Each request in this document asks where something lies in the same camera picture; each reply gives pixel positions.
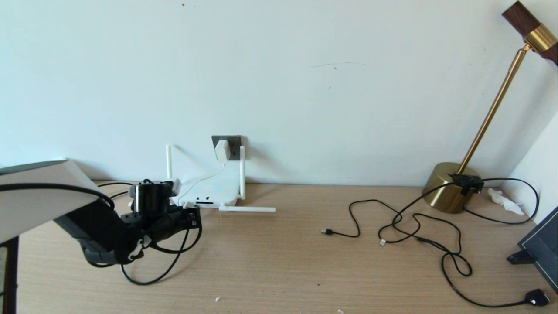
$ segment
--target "desk surface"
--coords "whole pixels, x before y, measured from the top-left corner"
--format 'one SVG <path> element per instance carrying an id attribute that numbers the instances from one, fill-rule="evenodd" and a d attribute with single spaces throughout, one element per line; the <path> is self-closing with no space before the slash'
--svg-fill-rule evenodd
<path id="1" fill-rule="evenodd" d="M 109 195 L 124 187 L 106 187 Z M 523 305 L 487 309 L 461 299 L 440 269 L 442 252 L 409 239 L 378 244 L 378 229 L 391 211 L 376 203 L 354 207 L 362 235 L 326 236 L 325 227 L 354 234 L 347 205 L 378 198 L 402 208 L 420 195 L 419 188 L 315 185 L 248 185 L 245 206 L 275 206 L 276 213 L 219 212 L 202 209 L 203 235 L 181 256 L 167 277 L 151 286 L 128 283 L 117 267 L 88 265 L 78 244 L 53 222 L 21 237 L 19 313 L 556 313 L 556 294 L 532 265 L 510 265 L 506 257 L 534 223 L 507 226 L 462 213 L 451 215 L 424 201 L 409 210 L 449 219 L 463 233 L 463 253 L 474 273 L 461 277 L 448 263 L 456 286 L 470 298 L 498 304 L 521 300 L 542 288 L 551 298 L 544 308 Z M 117 200 L 128 210 L 127 196 Z M 501 219 L 519 217 L 492 203 L 483 193 L 469 205 Z M 456 247 L 457 235 L 438 222 L 426 221 L 420 235 Z M 406 215 L 402 228 L 413 230 Z M 183 233 L 163 244 L 178 248 Z M 386 238 L 398 235 L 386 232 Z M 149 280 L 161 274 L 173 256 L 146 250 L 127 267 L 132 277 Z"/>

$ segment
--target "power outlet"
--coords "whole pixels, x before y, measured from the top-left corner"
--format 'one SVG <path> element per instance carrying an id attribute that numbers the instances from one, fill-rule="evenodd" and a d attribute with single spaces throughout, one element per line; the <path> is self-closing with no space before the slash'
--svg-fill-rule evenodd
<path id="1" fill-rule="evenodd" d="M 229 160 L 240 160 L 240 147 L 242 146 L 240 135 L 213 135 L 211 140 L 213 141 L 213 148 L 217 146 L 220 140 L 227 140 L 230 148 Z"/>

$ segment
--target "brass lamp pole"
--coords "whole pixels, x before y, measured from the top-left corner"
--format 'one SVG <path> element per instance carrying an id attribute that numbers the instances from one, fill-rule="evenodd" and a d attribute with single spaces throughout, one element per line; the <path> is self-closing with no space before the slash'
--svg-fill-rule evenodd
<path id="1" fill-rule="evenodd" d="M 504 16 L 504 18 L 506 18 L 506 20 L 523 36 L 526 45 L 519 49 L 515 58 L 513 58 L 508 73 L 504 78 L 504 82 L 498 94 L 496 94 L 494 102 L 461 164 L 440 163 L 436 165 L 424 187 L 423 193 L 442 184 L 452 182 L 453 178 L 451 175 L 453 174 L 478 176 L 474 170 L 467 168 L 467 164 L 475 153 L 500 103 L 502 103 L 502 99 L 506 95 L 509 85 L 512 83 L 513 77 L 516 75 L 526 52 L 533 50 L 540 54 L 541 57 L 552 60 L 558 65 L 558 40 L 546 26 L 539 22 L 529 10 L 521 4 L 521 2 L 517 1 L 514 3 L 509 9 L 502 13 L 502 16 Z M 448 185 L 438 189 L 436 192 L 430 193 L 425 197 L 425 201 L 437 210 L 447 213 L 459 213 L 463 211 L 463 207 L 469 202 L 474 193 L 472 189 L 464 194 L 461 192 L 460 187 Z"/>

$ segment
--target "white router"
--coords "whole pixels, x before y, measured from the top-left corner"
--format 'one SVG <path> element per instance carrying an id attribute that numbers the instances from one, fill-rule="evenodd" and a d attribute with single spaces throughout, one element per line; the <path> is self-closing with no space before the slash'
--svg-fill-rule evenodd
<path id="1" fill-rule="evenodd" d="M 172 178 L 172 145 L 167 145 L 167 177 Z M 244 162 L 246 152 L 240 146 L 239 160 L 230 160 L 227 140 L 220 140 L 215 146 L 217 160 L 223 163 L 218 173 L 194 183 L 185 194 L 174 197 L 175 204 L 183 207 L 218 208 L 220 211 L 275 212 L 275 207 L 235 206 L 238 199 L 246 199 L 246 175 Z"/>

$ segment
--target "crumpled paper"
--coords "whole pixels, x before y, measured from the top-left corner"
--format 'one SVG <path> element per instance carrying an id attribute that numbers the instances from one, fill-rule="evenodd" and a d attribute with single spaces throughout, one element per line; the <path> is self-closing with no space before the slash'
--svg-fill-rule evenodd
<path id="1" fill-rule="evenodd" d="M 511 200 L 509 200 L 508 198 L 506 198 L 502 191 L 495 191 L 494 189 L 488 189 L 488 195 L 490 195 L 490 197 L 492 197 L 492 201 L 494 203 L 500 204 L 502 206 L 504 206 L 504 208 L 507 211 L 512 211 L 520 216 L 524 216 L 525 213 L 521 210 L 521 208 L 519 207 L 519 204 L 515 204 L 514 202 L 512 202 Z"/>

